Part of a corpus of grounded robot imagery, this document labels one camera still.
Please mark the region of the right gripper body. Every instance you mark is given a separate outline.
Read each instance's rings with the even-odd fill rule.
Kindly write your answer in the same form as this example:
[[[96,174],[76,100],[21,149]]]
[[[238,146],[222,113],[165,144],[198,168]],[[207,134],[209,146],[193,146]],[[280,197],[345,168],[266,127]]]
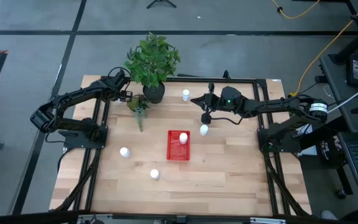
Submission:
[[[213,112],[219,104],[219,97],[214,94],[214,83],[210,82],[208,84],[208,92],[209,97],[207,103],[209,104],[208,109],[203,109],[204,113],[201,115],[201,122],[203,124],[210,124],[211,123],[211,116],[210,113]]]

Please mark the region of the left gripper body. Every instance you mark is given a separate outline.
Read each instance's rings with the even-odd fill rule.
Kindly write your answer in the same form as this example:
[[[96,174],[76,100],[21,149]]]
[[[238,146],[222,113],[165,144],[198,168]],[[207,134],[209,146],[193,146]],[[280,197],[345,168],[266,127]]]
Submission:
[[[131,84],[131,82],[126,82],[124,83],[122,86],[115,86],[113,88],[110,88],[105,96],[104,96],[104,100],[105,101],[122,101],[122,91],[127,91],[127,88],[129,87],[129,85]]]

